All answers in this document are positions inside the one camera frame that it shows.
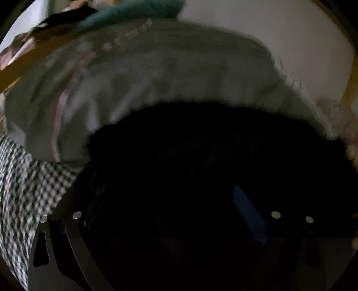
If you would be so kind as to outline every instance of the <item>blue object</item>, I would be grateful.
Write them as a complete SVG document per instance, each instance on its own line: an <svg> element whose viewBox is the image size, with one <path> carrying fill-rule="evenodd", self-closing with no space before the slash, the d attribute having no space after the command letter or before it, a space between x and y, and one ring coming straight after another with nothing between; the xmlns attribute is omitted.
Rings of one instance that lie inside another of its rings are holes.
<svg viewBox="0 0 358 291"><path fill-rule="evenodd" d="M87 32L125 20L146 17L174 18L184 4L184 0L127 0L82 20L76 27L76 31Z"/></svg>
<svg viewBox="0 0 358 291"><path fill-rule="evenodd" d="M266 223L260 216L260 213L258 213L239 186L234 188L233 196L234 204L250 230L253 239L265 245L267 243Z"/></svg>

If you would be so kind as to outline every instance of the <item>metal screw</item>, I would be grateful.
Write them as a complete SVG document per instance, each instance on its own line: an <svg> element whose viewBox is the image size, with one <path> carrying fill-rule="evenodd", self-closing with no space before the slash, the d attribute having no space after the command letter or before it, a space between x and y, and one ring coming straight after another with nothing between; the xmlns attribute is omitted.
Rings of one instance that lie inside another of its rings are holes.
<svg viewBox="0 0 358 291"><path fill-rule="evenodd" d="M281 213L279 213L278 211L273 211L273 212L271 212L271 216L273 218L278 219L278 218L281 218Z"/></svg>
<svg viewBox="0 0 358 291"><path fill-rule="evenodd" d="M73 215L72 218L73 219L79 219L82 216L82 212L81 211L76 211Z"/></svg>
<svg viewBox="0 0 358 291"><path fill-rule="evenodd" d="M45 223L47 221L47 216L42 216L41 218L40 218L40 222L41 223Z"/></svg>
<svg viewBox="0 0 358 291"><path fill-rule="evenodd" d="M313 223L313 218L311 216L306 216L306 221L308 223Z"/></svg>

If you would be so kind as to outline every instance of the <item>teal fabric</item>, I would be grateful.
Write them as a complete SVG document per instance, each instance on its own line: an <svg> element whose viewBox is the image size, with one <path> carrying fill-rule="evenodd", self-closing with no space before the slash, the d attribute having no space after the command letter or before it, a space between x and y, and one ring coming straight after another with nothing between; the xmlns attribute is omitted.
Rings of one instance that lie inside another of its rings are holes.
<svg viewBox="0 0 358 291"><path fill-rule="evenodd" d="M184 0L126 0L87 17L78 24L76 31L88 32L125 20L146 17L174 18L184 4Z"/></svg>

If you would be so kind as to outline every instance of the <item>white wall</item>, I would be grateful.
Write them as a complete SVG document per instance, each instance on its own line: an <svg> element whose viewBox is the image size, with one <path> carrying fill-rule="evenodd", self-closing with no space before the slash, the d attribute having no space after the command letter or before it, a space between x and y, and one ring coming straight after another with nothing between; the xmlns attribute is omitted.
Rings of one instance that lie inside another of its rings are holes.
<svg viewBox="0 0 358 291"><path fill-rule="evenodd" d="M187 0L180 19L253 35L312 94L343 96L354 50L310 0Z"/></svg>
<svg viewBox="0 0 358 291"><path fill-rule="evenodd" d="M49 0L36 0L16 19L2 43L0 52L8 47L14 37L20 33L29 31L47 17Z"/></svg>

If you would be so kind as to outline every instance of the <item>checkered cloth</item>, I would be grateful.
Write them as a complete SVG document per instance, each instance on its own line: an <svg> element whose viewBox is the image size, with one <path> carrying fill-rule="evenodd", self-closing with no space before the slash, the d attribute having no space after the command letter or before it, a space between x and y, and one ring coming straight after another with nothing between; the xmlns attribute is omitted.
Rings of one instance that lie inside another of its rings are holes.
<svg viewBox="0 0 358 291"><path fill-rule="evenodd" d="M53 212L77 174L61 164L35 160L6 134L0 136L0 253L26 290L40 217Z"/></svg>

